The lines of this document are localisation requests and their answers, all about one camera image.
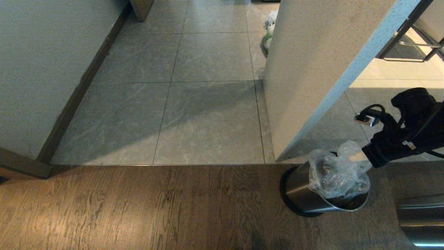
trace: plastic bag on floor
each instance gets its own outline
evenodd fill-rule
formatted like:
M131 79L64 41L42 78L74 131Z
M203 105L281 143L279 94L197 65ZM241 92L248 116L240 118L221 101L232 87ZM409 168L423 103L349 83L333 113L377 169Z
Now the plastic bag on floor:
M369 161L352 162L349 157L361 151L354 141L342 144L338 156L317 149L310 153L309 188L326 199L350 199L370 190L370 180L365 172Z
M271 40L273 38L274 26L278 17L279 10L274 10L268 15L268 20L264 24L264 29L267 31L267 35L264 37L263 43L265 49L270 49Z

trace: black cable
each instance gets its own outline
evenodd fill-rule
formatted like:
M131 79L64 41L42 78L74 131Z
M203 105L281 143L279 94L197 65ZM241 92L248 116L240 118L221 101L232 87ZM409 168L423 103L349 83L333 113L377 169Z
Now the black cable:
M399 119L398 126L401 127L401 125L405 122L405 109L401 110L401 119Z
M383 117L384 115L385 115L385 108L384 108L384 106L382 106L381 104L373 104L373 105L370 105L370 106L368 106L367 108L365 108L362 112L361 112L361 116L365 116L366 114L367 114L367 111L369 111L371 108L374 108L374 107L378 107L378 108L380 108L381 109L381 117Z
M444 158L444 154L437 153L435 151L427 151L426 153L431 154L431 155L436 156L436 157L439 157L439 158Z

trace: stainless steel object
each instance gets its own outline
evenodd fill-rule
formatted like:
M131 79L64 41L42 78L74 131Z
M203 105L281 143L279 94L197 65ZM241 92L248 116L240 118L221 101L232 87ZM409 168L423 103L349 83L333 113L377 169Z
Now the stainless steel object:
M440 48L441 45L435 45L435 44L414 44L414 43L406 43L403 41L399 41L399 44L406 45L406 46L425 46L425 47L432 47L432 48Z
M417 247L444 248L444 195L401 200L398 220L407 238Z
M310 164L306 162L296 169L290 169L282 176L281 195L286 205L293 212L301 216L314 217L325 212L352 212L366 204L368 193L358 195L346 201L324 199L308 188L309 170Z
M356 113L355 121L359 122L359 123L362 123L362 124L364 124L366 126L373 127L373 126L375 126L375 125L377 125L379 123L379 118L377 118L377 117L374 117L374 116L371 116L371 115L366 115L365 116L365 120L362 120L362 119L359 118L359 116L360 116L360 113Z

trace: gray tile floor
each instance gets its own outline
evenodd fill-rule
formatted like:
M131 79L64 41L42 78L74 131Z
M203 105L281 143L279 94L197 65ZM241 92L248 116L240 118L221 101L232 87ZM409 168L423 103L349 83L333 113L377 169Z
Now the gray tile floor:
M132 14L52 163L274 163L261 41L262 24L278 8L251 0L156 0L145 22ZM396 116L390 99L416 86L443 99L443 76L436 58L420 66L375 59L286 162L305 162L311 150L347 140L366 145L381 127L355 123L355 112L382 103Z

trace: floor tile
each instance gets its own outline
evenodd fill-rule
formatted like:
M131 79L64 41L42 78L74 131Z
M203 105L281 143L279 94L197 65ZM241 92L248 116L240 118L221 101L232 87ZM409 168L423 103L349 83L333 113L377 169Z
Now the floor tile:
M250 41L250 53L251 62L253 63L254 79L259 80L264 77L265 63L267 58L265 57L267 51L262 46L262 39L267 32L249 32L248 39Z
M247 33L182 34L173 81L251 81Z
M419 80L444 80L444 62L435 55L426 62L406 62Z
M360 80L373 79L406 79L417 80L416 75L410 65L403 61L388 61L384 59L374 58L364 71L358 76Z
M226 0L155 0L156 2L226 1Z
M152 164L169 83L93 84L53 164Z
M271 141L270 122L268 120L267 104L262 81L254 81L258 100L259 123L261 125L262 146L264 150L264 162L274 163L273 143Z
M94 81L170 82L180 35L119 36Z
M174 82L154 164L260 164L254 83Z
M191 1L188 4L183 32L246 32L242 1Z
M247 27L249 32L264 31L264 23L270 12L279 9L279 3L251 2L244 0Z
M130 14L120 32L122 35L180 34L188 2L154 2L144 22Z
M273 153L271 132L266 114L264 96L260 81L258 86L258 106L261 121L262 141L266 164L276 163ZM280 163L304 163L307 155L315 149L337 150L348 140L356 141L361 146L368 143L361 126L353 121L354 111L343 95L325 114L313 129L298 143L291 159Z

